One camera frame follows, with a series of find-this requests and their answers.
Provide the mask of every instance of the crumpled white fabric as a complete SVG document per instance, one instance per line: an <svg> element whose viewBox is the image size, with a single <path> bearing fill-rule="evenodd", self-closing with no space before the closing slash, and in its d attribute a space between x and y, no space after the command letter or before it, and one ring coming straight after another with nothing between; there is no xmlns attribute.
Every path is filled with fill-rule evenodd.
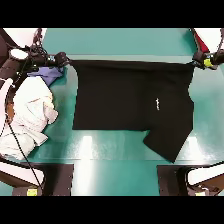
<svg viewBox="0 0 224 224"><path fill-rule="evenodd" d="M46 125L52 124L58 116L52 100L53 95L41 77L27 77L13 99L13 122L42 132Z"/></svg>
<svg viewBox="0 0 224 224"><path fill-rule="evenodd" d="M46 135L29 130L22 125L16 124L16 122L13 125L11 124L11 126L26 157L35 146L42 145L48 139ZM13 156L18 160L24 159L8 124L5 124L2 136L0 137L0 154Z"/></svg>

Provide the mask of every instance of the blue cloth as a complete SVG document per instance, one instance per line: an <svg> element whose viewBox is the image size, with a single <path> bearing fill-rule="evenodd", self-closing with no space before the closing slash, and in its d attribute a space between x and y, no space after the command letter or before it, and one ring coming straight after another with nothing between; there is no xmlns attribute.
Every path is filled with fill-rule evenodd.
<svg viewBox="0 0 224 224"><path fill-rule="evenodd" d="M27 73L28 76L41 76L47 86L50 86L52 82L55 81L58 77L61 77L64 72L64 68L59 69L61 72L58 71L58 68L49 68L49 67L41 67L39 68L38 72L31 72Z"/></svg>

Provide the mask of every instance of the yellow label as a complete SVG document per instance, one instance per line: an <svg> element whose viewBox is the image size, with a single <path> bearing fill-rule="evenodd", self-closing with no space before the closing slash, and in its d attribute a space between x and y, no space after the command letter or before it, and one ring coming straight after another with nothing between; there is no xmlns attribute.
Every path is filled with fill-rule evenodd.
<svg viewBox="0 0 224 224"><path fill-rule="evenodd" d="M206 67L212 67L212 63L211 63L211 61L210 61L209 58L204 60L204 65L205 65Z"/></svg>
<svg viewBox="0 0 224 224"><path fill-rule="evenodd" d="M27 196L37 196L37 189L28 189Z"/></svg>
<svg viewBox="0 0 224 224"><path fill-rule="evenodd" d="M198 192L198 193L195 193L196 196L205 196L205 192Z"/></svg>

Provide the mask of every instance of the green table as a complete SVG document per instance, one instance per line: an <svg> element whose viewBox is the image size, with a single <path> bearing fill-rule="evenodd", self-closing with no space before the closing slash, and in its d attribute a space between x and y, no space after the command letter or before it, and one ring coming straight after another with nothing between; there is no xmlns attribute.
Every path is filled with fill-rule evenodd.
<svg viewBox="0 0 224 224"><path fill-rule="evenodd" d="M44 47L73 59L188 62L196 46L187 29L48 29ZM194 130L176 164L206 164L224 159L224 80L221 70L197 70L190 95L195 101ZM75 70L51 86L59 117L35 148L32 162L74 163L72 195L159 195L156 165L169 164L142 142L145 132L73 131L77 92ZM1 195L11 188L0 186Z"/></svg>

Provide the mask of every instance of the black cable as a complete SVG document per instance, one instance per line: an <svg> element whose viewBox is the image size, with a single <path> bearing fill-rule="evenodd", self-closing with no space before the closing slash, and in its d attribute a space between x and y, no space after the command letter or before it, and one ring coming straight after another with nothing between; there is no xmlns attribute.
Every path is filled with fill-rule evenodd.
<svg viewBox="0 0 224 224"><path fill-rule="evenodd" d="M41 186L41 184L40 184L40 182L39 182L39 180L38 180L38 178L37 178L36 173L35 173L34 170L33 170L33 167L31 166L29 160L28 160L27 157L25 156L25 154L24 154L24 152L23 152L23 150L22 150L22 148L21 148L21 146L20 146L20 144L19 144L19 141L18 141L18 139L17 139L17 137L16 137L16 134L14 133L14 131L13 131L13 129L12 129L12 126L11 126L11 124L10 124L8 114L7 114L6 121L7 121L8 125L9 125L9 128L10 128L10 130L11 130L11 132L12 132L12 134L13 134L15 140L16 140L16 143L17 143L17 145L18 145L18 147L19 147L20 152L22 153L22 155L23 155L23 157L25 158L27 164L29 165L30 169L32 170L32 172L33 172L33 174L34 174L34 176L35 176L35 178L36 178L36 180L37 180L37 183L38 183L38 185L39 185L39 187L40 187L40 189L41 189L41 191L42 191L42 194L43 194L43 188L42 188L42 186Z"/></svg>

